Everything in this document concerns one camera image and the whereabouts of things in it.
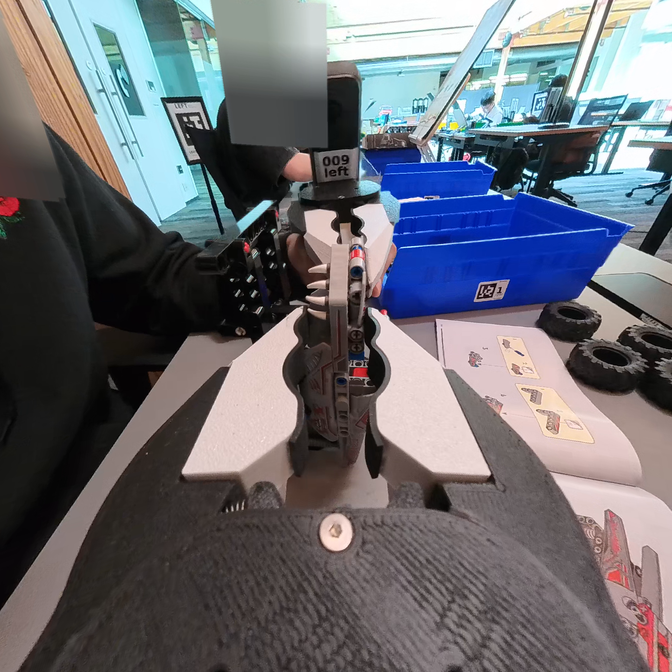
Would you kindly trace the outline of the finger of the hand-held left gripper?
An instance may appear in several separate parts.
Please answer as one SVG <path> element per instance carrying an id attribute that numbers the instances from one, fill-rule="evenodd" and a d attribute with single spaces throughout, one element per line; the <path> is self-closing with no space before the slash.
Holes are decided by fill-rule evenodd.
<path id="1" fill-rule="evenodd" d="M 365 266 L 367 276 L 366 297 L 374 296 L 374 290 L 389 268 L 389 257 L 393 247 L 394 224 L 389 220 L 383 205 L 364 205 L 361 207 L 363 227 L 361 234 L 365 239 Z"/>
<path id="2" fill-rule="evenodd" d="M 340 234 L 333 228 L 338 224 L 338 215 L 327 209 L 304 211 L 306 231 L 304 245 L 310 259 L 311 270 L 343 268 L 343 246 L 339 244 Z"/>

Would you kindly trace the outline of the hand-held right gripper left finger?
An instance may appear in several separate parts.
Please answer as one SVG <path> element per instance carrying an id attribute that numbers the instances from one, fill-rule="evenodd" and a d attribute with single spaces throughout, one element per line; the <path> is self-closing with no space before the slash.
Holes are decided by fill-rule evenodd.
<path id="1" fill-rule="evenodd" d="M 234 481 L 285 492 L 308 458 L 307 311 L 294 309 L 231 364 L 182 468 L 187 481 Z"/>

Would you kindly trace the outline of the grey toy brick model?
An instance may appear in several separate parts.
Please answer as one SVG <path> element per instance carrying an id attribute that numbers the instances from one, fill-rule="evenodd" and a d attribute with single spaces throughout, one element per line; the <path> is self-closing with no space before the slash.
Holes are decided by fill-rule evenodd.
<path id="1" fill-rule="evenodd" d="M 311 283 L 307 296 L 300 393 L 308 445 L 339 449 L 343 463 L 351 466 L 364 445 L 370 403 L 377 392 L 365 341 L 368 277 L 363 239 L 332 245 L 329 261 L 310 271 L 325 279 Z"/>

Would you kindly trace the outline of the black toy brick chassis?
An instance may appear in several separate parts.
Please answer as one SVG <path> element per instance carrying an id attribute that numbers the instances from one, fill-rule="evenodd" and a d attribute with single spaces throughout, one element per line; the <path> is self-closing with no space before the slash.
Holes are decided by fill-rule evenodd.
<path id="1" fill-rule="evenodd" d="M 196 256 L 196 269 L 217 277 L 232 302 L 233 315 L 217 328 L 223 337 L 256 341 L 292 311 L 279 212 L 271 200 L 251 208 L 237 233 L 211 240 Z"/>

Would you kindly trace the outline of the person's left forearm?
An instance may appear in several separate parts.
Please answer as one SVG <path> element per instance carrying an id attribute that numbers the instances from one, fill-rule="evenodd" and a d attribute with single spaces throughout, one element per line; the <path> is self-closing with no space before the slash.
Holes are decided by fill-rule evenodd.
<path id="1" fill-rule="evenodd" d="M 223 279 L 196 269 L 199 249 L 135 207 L 91 219 L 87 278 L 94 321 L 125 331 L 213 331 L 234 317 Z"/>

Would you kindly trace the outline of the grey desk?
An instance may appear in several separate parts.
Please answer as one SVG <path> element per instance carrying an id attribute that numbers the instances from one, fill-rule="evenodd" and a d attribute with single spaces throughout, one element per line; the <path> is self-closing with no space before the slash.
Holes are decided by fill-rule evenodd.
<path id="1" fill-rule="evenodd" d="M 229 365 L 247 347 L 247 341 L 195 335 L 180 348 L 1 610 L 2 671 L 21 669 L 63 594 L 96 514 L 132 459 L 220 366 Z M 671 518 L 664 517 L 671 505 L 671 416 L 635 392 L 620 397 L 584 388 L 584 393 L 633 445 L 642 467 L 639 484 L 646 492 L 569 475 L 554 477 L 579 513 L 602 514 L 609 508 L 623 518 L 634 562 L 640 562 L 645 545 L 658 553 L 665 624 L 671 627 Z M 382 478 L 370 478 L 363 456 L 351 468 L 341 468 L 322 452 L 315 459 L 306 475 L 288 483 L 290 505 L 377 508 L 387 504 L 387 484 Z"/>

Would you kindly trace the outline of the wood edged desk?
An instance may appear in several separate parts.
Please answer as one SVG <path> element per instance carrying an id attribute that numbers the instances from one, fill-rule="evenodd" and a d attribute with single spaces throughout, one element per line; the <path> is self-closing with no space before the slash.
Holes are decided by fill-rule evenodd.
<path id="1" fill-rule="evenodd" d="M 541 145 L 540 160 L 545 161 L 556 147 L 565 152 L 568 146 L 571 153 L 584 148 L 593 149 L 610 128 L 610 124 L 514 124 L 470 129 L 466 134 L 474 137 L 474 148 L 487 148 L 485 161 L 499 169 L 513 149 L 526 148 L 531 141 Z"/>

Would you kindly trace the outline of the person's left hand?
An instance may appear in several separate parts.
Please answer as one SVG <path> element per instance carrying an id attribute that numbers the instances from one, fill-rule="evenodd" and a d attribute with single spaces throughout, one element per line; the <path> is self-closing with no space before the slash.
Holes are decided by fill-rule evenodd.
<path id="1" fill-rule="evenodd" d="M 315 263 L 308 254 L 304 237 L 301 234 L 290 233 L 286 239 L 286 248 L 289 263 L 302 285 L 307 286 L 322 277 L 310 272 Z"/>

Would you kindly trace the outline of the blue plastic parts bin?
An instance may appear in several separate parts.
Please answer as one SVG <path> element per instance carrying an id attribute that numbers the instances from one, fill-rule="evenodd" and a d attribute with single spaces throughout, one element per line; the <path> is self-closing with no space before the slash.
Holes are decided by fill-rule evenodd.
<path id="1" fill-rule="evenodd" d="M 421 162 L 417 148 L 367 149 L 366 159 L 382 176 L 382 191 L 398 200 L 413 197 L 483 196 L 495 168 L 482 161 Z"/>
<path id="2" fill-rule="evenodd" d="M 633 227 L 525 193 L 404 202 L 380 304 L 399 319 L 572 300 Z"/>

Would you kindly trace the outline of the open instruction booklet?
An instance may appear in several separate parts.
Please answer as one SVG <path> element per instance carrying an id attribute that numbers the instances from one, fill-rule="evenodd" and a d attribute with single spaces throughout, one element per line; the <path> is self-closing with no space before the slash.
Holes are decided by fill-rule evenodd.
<path id="1" fill-rule="evenodd" d="M 539 329 L 436 321 L 454 370 L 553 473 L 619 617 L 651 671 L 671 670 L 671 510 L 639 486 L 622 430 L 567 372 Z"/>

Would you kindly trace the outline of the tilted board on stand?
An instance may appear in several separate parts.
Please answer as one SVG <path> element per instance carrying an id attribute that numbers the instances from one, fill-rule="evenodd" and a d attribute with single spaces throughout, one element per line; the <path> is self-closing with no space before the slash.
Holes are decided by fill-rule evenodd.
<path id="1" fill-rule="evenodd" d="M 432 139 L 441 121 L 466 86 L 470 70 L 477 58 L 514 3 L 515 1 L 496 1 L 488 8 L 474 34 L 453 63 L 427 111 L 417 123 L 415 130 L 409 134 L 408 139 L 413 145 L 423 148 Z"/>

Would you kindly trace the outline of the black sign stand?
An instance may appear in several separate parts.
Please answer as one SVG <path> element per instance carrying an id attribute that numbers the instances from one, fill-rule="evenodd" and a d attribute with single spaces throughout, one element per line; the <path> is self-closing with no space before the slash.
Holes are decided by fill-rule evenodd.
<path id="1" fill-rule="evenodd" d="M 196 131 L 212 130 L 204 99 L 201 96 L 193 96 L 161 97 L 160 100 L 187 164 L 200 166 L 218 230 L 223 236 L 224 227 L 208 171 L 196 149 Z"/>

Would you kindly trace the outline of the person's dark-clothed body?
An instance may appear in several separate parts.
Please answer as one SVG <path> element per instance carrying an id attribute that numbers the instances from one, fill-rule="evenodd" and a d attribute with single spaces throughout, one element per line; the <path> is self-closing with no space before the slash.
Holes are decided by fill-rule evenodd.
<path id="1" fill-rule="evenodd" d="M 128 419 L 95 322 L 148 275 L 156 226 L 46 126 L 64 194 L 1 197 L 1 604 Z"/>

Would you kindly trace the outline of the dark flat panel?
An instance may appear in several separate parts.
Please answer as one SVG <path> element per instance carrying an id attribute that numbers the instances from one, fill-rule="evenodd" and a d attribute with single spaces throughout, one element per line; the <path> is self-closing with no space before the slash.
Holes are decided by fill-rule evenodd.
<path id="1" fill-rule="evenodd" d="M 671 330 L 671 284 L 649 273 L 596 275 L 587 287 L 645 324 Z"/>

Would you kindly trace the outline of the white glass door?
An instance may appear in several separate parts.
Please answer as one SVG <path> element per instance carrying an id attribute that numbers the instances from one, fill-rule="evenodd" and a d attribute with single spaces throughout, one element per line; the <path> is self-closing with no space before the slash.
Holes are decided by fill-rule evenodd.
<path id="1" fill-rule="evenodd" d="M 107 114 L 120 139 L 124 165 L 132 166 L 128 189 L 134 201 L 161 225 L 175 199 L 168 180 L 154 173 L 154 168 L 161 167 L 155 162 L 161 155 L 152 149 L 152 135 L 145 128 L 150 117 L 124 55 L 118 31 L 120 16 L 113 1 L 69 1 L 68 5 L 86 44 L 94 89 L 109 109 Z"/>

